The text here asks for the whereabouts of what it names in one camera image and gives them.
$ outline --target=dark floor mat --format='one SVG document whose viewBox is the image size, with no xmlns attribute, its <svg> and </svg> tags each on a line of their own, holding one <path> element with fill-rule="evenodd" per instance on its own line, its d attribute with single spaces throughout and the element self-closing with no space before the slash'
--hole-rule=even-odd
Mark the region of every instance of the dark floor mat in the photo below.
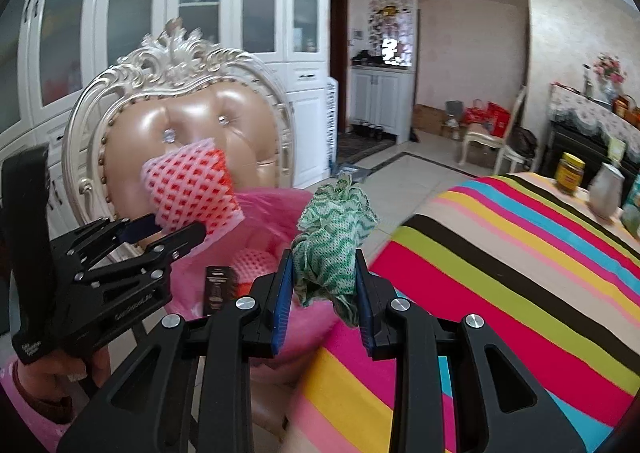
<svg viewBox="0 0 640 453">
<path fill-rule="evenodd" d="M 385 148 L 393 146 L 395 143 L 389 139 L 376 140 L 374 138 L 362 137 L 355 133 L 341 133 L 338 135 L 338 149 L 336 163 L 355 164 Z"/>
</svg>

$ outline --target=brown cuff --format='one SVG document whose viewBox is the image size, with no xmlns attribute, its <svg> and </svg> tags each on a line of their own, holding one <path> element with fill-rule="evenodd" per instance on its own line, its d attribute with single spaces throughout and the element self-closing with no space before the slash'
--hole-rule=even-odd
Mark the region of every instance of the brown cuff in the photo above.
<svg viewBox="0 0 640 453">
<path fill-rule="evenodd" d="M 71 401 L 71 397 L 63 397 L 59 403 L 53 403 L 51 401 L 41 401 L 32 397 L 20 384 L 18 379 L 18 368 L 14 365 L 14 384 L 18 393 L 24 399 L 33 411 L 41 414 L 45 419 L 49 419 L 55 424 L 69 424 L 74 418 L 74 409 Z"/>
</svg>

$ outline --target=white pitcher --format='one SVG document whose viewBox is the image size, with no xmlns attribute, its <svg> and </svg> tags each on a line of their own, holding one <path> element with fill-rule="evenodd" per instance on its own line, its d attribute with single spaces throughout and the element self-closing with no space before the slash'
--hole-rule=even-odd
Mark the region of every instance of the white pitcher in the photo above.
<svg viewBox="0 0 640 453">
<path fill-rule="evenodd" d="M 591 211 L 601 218 L 610 218 L 620 205 L 624 181 L 622 173 L 615 166 L 603 163 L 589 186 Z"/>
</svg>

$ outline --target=blue gripper pad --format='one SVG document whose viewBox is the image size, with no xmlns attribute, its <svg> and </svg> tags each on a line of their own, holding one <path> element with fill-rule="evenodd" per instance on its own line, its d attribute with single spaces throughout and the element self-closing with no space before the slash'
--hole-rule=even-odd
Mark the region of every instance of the blue gripper pad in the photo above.
<svg viewBox="0 0 640 453">
<path fill-rule="evenodd" d="M 273 351 L 273 356 L 276 356 L 280 352 L 287 334 L 287 324 L 289 323 L 289 308 L 293 294 L 293 259 L 291 256 L 292 254 L 289 251 L 289 256 L 287 256 L 284 267 L 280 264 L 276 273 L 278 275 L 282 274 L 282 279 L 280 280 L 280 288 L 273 308 L 273 327 L 271 333 L 271 350 Z"/>
<path fill-rule="evenodd" d="M 370 356 L 375 345 L 373 311 L 371 309 L 369 295 L 367 295 L 367 289 L 364 285 L 362 270 L 358 266 L 358 260 L 356 260 L 355 276 L 356 305 L 358 306 L 358 324 L 360 325 L 360 337 L 362 338 L 363 346 L 367 350 L 367 354 L 369 354 Z"/>
</svg>

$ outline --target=yellow jar lid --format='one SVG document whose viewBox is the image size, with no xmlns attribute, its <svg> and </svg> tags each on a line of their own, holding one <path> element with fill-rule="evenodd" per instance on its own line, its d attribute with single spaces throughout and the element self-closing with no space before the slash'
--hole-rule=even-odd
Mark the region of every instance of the yellow jar lid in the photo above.
<svg viewBox="0 0 640 453">
<path fill-rule="evenodd" d="M 574 155 L 571 155 L 571 153 L 567 153 L 567 152 L 562 153 L 562 158 L 566 160 L 567 163 L 569 163 L 570 165 L 580 169 L 584 169 L 584 160 L 577 158 Z"/>
</svg>

